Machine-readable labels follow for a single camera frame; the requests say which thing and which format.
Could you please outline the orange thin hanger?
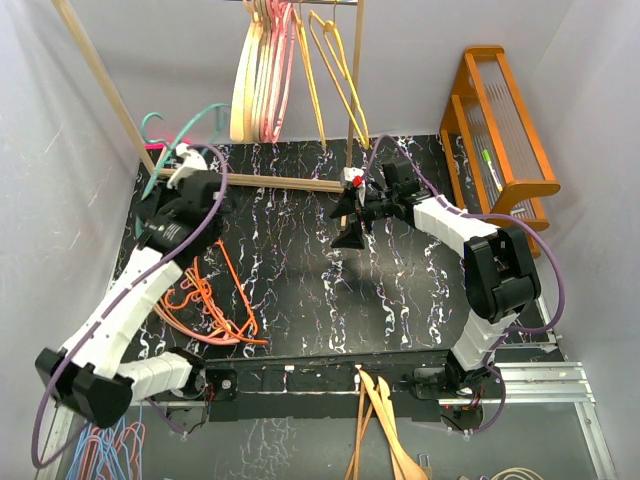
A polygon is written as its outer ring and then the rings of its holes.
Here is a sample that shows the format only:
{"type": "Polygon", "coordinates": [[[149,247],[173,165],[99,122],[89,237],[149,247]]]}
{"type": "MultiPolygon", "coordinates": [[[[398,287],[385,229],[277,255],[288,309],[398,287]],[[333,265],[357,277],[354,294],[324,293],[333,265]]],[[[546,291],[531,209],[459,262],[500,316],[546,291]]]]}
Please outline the orange thin hanger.
{"type": "Polygon", "coordinates": [[[242,301],[245,310],[244,315],[239,318],[235,315],[227,315],[216,302],[215,289],[209,278],[202,272],[198,257],[194,257],[191,264],[186,268],[183,278],[178,282],[178,286],[170,287],[157,303],[164,306],[185,326],[187,325],[179,318],[178,313],[185,311],[188,307],[199,306],[202,316],[209,321],[209,328],[206,332],[198,332],[187,326],[197,333],[210,333],[215,327],[220,327],[239,339],[239,343],[266,346],[268,341],[259,338],[260,328],[256,314],[224,242],[217,240],[215,248],[221,253],[227,272],[233,282],[231,299],[240,299],[242,301]]]}

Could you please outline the teal thin hanger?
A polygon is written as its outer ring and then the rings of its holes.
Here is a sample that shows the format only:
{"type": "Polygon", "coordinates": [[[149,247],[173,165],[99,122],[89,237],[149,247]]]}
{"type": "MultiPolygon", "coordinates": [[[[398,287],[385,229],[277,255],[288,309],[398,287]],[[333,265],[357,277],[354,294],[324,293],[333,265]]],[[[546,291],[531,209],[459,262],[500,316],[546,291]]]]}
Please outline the teal thin hanger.
{"type": "Polygon", "coordinates": [[[164,148],[164,153],[160,156],[158,162],[155,164],[153,170],[151,171],[149,180],[147,181],[147,184],[141,194],[142,200],[146,199],[151,194],[153,187],[155,186],[157,180],[159,179],[160,170],[168,162],[170,156],[172,155],[172,152],[176,149],[176,147],[185,140],[186,135],[193,129],[193,127],[197,123],[199,123],[202,119],[204,119],[207,115],[214,113],[215,126],[214,126],[213,134],[210,140],[212,142],[215,142],[218,136],[222,133],[224,129],[224,120],[230,114],[230,109],[231,109],[231,105],[226,103],[214,103],[205,107],[196,115],[194,115],[186,123],[186,125],[179,131],[179,133],[176,135],[176,137],[172,141],[168,141],[164,138],[151,139],[147,135],[148,124],[153,119],[159,119],[159,120],[164,119],[164,116],[161,113],[150,112],[142,119],[140,124],[140,133],[143,141],[149,145],[159,144],[164,148]]]}

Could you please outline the yellow velvet hanger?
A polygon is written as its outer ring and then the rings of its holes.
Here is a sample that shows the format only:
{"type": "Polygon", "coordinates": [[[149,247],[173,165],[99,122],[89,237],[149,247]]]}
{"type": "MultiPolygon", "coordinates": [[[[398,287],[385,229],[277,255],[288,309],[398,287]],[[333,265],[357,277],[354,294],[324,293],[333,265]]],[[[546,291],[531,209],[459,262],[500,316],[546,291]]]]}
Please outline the yellow velvet hanger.
{"type": "Polygon", "coordinates": [[[320,143],[322,147],[325,148],[327,146],[326,134],[324,130],[324,122],[322,118],[319,97],[317,94],[317,89],[315,84],[308,38],[307,38],[304,22],[302,20],[302,9],[301,9],[302,1],[295,1],[295,4],[296,4],[296,7],[294,8],[294,15],[295,15],[295,21],[296,21],[298,40],[299,40],[299,49],[301,53],[304,72],[307,79],[311,105],[312,105],[312,109],[313,109],[313,113],[316,121],[320,143]]]}
{"type": "Polygon", "coordinates": [[[348,66],[339,28],[333,20],[323,20],[313,10],[308,13],[308,24],[313,41],[354,127],[359,143],[368,149],[370,147],[368,124],[354,76],[348,66]]]}

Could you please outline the pink plastic hanger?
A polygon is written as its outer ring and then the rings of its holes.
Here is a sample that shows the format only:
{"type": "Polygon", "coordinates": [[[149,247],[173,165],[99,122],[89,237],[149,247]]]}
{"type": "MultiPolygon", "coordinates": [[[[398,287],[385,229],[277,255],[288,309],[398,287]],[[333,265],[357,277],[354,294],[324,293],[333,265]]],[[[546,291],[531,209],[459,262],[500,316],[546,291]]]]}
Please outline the pink plastic hanger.
{"type": "Polygon", "coordinates": [[[276,143],[279,138],[281,120],[277,113],[280,92],[283,89],[284,57],[287,29],[290,24],[291,5],[287,2],[269,1],[268,14],[271,19],[270,50],[267,55],[267,83],[264,112],[261,126],[261,139],[264,142],[276,143]]]}
{"type": "Polygon", "coordinates": [[[277,113],[281,120],[280,128],[279,128],[279,137],[282,129],[282,125],[284,123],[284,116],[287,109],[289,92],[290,92],[290,82],[291,82],[291,74],[293,67],[293,56],[294,56],[294,48],[296,43],[296,32],[295,32],[295,20],[294,20],[294,8],[291,3],[291,13],[290,13],[290,24],[287,29],[288,39],[286,41],[286,52],[284,57],[284,76],[282,80],[283,89],[280,92],[280,98],[277,106],[277,113]]]}

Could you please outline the pink wavy wire hanger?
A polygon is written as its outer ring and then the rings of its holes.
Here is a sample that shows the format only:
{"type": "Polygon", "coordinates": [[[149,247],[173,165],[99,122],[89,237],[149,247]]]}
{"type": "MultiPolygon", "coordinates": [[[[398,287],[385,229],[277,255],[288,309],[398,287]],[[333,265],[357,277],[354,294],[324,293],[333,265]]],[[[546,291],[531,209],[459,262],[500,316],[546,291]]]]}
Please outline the pink wavy wire hanger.
{"type": "Polygon", "coordinates": [[[210,333],[197,333],[182,324],[160,303],[157,303],[153,307],[153,311],[169,326],[192,339],[198,340],[199,342],[213,346],[231,346],[240,342],[239,339],[233,337],[230,333],[220,327],[215,327],[210,333]]]}

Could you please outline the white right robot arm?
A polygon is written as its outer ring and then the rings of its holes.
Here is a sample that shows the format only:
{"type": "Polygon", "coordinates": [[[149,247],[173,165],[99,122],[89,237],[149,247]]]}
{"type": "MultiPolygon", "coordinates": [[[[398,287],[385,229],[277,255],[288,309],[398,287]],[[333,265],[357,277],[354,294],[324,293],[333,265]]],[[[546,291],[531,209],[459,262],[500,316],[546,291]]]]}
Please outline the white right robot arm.
{"type": "Polygon", "coordinates": [[[424,184],[408,160],[384,162],[383,176],[384,185],[367,187],[364,170],[343,169],[343,191],[330,216],[352,220],[332,245],[361,250],[373,222],[394,217],[436,237],[460,257],[469,315],[438,382],[457,396],[469,396],[488,376],[498,339],[540,295],[527,235],[457,209],[424,184]]]}

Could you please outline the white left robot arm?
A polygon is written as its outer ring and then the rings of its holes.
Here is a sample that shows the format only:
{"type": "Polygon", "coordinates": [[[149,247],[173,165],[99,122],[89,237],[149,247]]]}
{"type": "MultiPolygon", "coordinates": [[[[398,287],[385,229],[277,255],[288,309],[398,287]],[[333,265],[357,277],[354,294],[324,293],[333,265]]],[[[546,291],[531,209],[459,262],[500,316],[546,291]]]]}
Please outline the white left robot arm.
{"type": "Polygon", "coordinates": [[[143,234],[125,270],[90,318],[57,350],[45,348],[35,368],[49,397],[88,422],[113,426],[131,403],[166,391],[200,396],[207,376],[180,349],[129,363],[122,358],[156,303],[188,263],[220,236],[226,180],[207,169],[156,186],[146,198],[143,234]]]}

